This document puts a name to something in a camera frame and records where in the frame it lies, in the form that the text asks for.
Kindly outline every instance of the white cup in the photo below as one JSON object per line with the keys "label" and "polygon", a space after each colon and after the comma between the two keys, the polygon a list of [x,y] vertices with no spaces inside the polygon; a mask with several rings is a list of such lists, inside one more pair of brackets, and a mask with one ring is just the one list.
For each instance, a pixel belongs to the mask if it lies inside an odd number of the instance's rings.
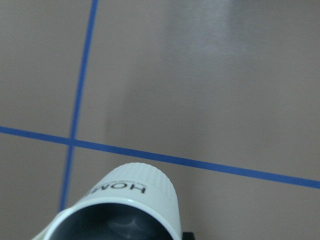
{"label": "white cup", "polygon": [[59,213],[43,239],[181,240],[174,186],[154,166],[121,165]]}

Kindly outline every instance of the blue tape line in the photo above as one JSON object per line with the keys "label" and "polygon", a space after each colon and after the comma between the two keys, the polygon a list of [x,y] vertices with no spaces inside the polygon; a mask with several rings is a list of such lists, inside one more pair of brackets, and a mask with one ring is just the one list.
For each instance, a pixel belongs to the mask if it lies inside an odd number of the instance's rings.
{"label": "blue tape line", "polygon": [[59,211],[62,211],[66,208],[67,200],[68,200],[68,191],[70,185],[70,175],[73,163],[73,155],[74,155],[74,139],[77,135],[78,122],[79,122],[79,113],[81,108],[81,100],[83,95],[83,89],[85,84],[86,71],[88,66],[88,58],[90,53],[90,46],[92,40],[92,34],[95,25],[96,13],[98,7],[98,0],[92,0],[90,15],[86,30],[85,42],[83,47],[83,54],[81,59],[81,66],[79,71],[79,78],[76,90],[76,96],[74,101],[73,115],[72,115],[72,123],[70,128],[70,142],[68,145],[66,163],[64,168],[63,175],[63,183],[61,188],[61,196],[59,203]]}
{"label": "blue tape line", "polygon": [[[69,138],[65,138],[65,137],[52,136],[52,135],[19,130],[19,129],[9,128],[9,127],[4,127],[4,126],[0,126],[0,133],[15,135],[19,137],[25,137],[25,138],[31,138],[31,139],[37,139],[37,140],[42,140],[42,141],[47,141],[47,142],[52,142],[57,144],[64,144],[64,145],[69,145],[69,142],[70,142]],[[245,176],[250,178],[269,180],[269,181],[274,181],[279,183],[286,183],[291,185],[298,185],[303,187],[320,189],[320,181],[318,180],[311,180],[306,178],[287,176],[287,175],[269,173],[264,171],[250,170],[250,169],[245,169],[240,167],[221,165],[221,164],[210,163],[205,161],[192,160],[192,159],[183,158],[183,157],[169,156],[164,154],[134,150],[134,149],[124,148],[119,146],[111,146],[111,145],[105,145],[101,143],[82,141],[82,140],[76,140],[76,139],[73,140],[72,145],[74,147],[92,149],[92,150],[97,150],[97,151],[102,151],[102,152],[107,152],[112,154],[131,156],[136,158],[154,160],[158,162],[178,164],[178,165],[183,165],[183,166],[188,166],[188,167],[193,167],[198,169],[205,169],[205,170],[211,170],[211,171],[216,171],[221,173],[234,174],[234,175]]]}
{"label": "blue tape line", "polygon": [[70,142],[69,138],[66,138],[66,137],[53,136],[53,135],[37,133],[33,131],[20,130],[20,129],[10,128],[10,127],[5,127],[5,126],[0,126],[0,133],[15,135],[19,137],[25,137],[29,139],[37,139],[37,140],[42,140],[42,141],[47,141],[47,142],[52,142],[57,144],[64,144],[64,145],[68,145]]}
{"label": "blue tape line", "polygon": [[118,146],[104,145],[104,144],[88,142],[88,141],[75,140],[74,145],[80,148],[98,150],[98,151],[108,152],[113,154],[120,154],[120,155],[148,159],[148,160],[155,160],[155,161],[165,162],[170,164],[178,164],[178,165],[183,165],[183,166],[188,166],[188,167],[193,167],[198,169],[205,169],[205,170],[211,170],[211,171],[216,171],[221,173],[234,174],[234,175],[240,175],[240,176],[245,176],[250,178],[269,180],[269,181],[274,181],[279,183],[320,189],[320,181],[317,181],[317,180],[310,180],[310,179],[305,179],[300,177],[287,176],[287,175],[281,175],[281,174],[263,172],[263,171],[257,171],[257,170],[250,170],[250,169],[245,169],[240,167],[221,165],[216,163],[192,160],[192,159],[176,157],[176,156],[163,155],[163,154],[152,153],[147,151],[134,150],[134,149],[123,148]]}

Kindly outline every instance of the ribbed surface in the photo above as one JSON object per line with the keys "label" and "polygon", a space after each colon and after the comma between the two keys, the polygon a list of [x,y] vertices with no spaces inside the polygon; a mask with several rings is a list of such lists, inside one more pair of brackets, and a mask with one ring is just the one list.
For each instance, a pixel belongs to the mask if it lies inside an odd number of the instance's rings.
{"label": "ribbed surface", "polygon": [[177,201],[175,188],[169,178],[162,171],[149,164],[140,162],[127,163],[112,170],[104,179],[133,179],[139,180],[141,183],[149,183],[159,188],[173,201]]}

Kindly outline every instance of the black object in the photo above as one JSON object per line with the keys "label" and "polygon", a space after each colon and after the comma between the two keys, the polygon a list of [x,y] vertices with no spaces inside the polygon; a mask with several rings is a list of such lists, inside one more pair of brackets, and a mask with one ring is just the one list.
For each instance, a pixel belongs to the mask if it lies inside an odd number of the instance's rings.
{"label": "black object", "polygon": [[184,232],[182,235],[182,240],[196,240],[193,232]]}

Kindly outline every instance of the gray floor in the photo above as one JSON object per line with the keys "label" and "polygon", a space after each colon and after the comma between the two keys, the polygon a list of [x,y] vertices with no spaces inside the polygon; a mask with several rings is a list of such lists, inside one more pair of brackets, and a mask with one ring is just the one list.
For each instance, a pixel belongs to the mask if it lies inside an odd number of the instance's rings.
{"label": "gray floor", "polygon": [[[0,127],[69,137],[90,1],[0,3]],[[77,139],[320,181],[320,2],[100,1]],[[56,215],[67,146],[0,133],[0,239]],[[68,205],[113,168],[172,180],[197,240],[320,238],[320,191],[75,148]]]}

